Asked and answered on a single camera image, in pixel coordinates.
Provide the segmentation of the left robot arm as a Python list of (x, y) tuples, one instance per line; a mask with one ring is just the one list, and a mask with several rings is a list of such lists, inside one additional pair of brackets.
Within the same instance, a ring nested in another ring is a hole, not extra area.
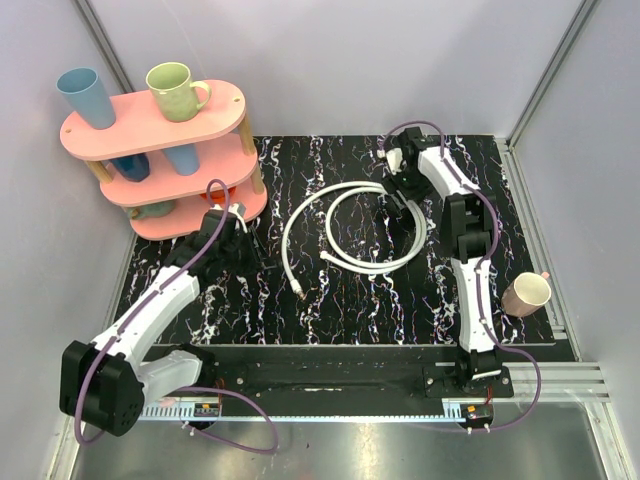
[(244, 207), (211, 208), (199, 230), (189, 234), (167, 257), (155, 280), (140, 298), (92, 341), (71, 342), (62, 354), (60, 410), (73, 417), (74, 434), (91, 425), (100, 433), (122, 436), (143, 409), (169, 393), (186, 388), (196, 396), (216, 384), (213, 354), (182, 344), (164, 357), (146, 362), (150, 348), (172, 320), (223, 271), (254, 266), (252, 232)]

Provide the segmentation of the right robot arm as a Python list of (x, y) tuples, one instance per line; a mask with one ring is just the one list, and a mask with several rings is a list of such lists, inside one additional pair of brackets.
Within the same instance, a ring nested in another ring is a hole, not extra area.
[(439, 242), (450, 258), (456, 280), (460, 327), (452, 383), (466, 396), (487, 394), (500, 379), (502, 364), (493, 338), (489, 272), (499, 240), (492, 198), (462, 172), (445, 146), (445, 135), (427, 138), (420, 127), (428, 121), (405, 122), (379, 144), (388, 163), (387, 191), (421, 202), (436, 192), (443, 200)]

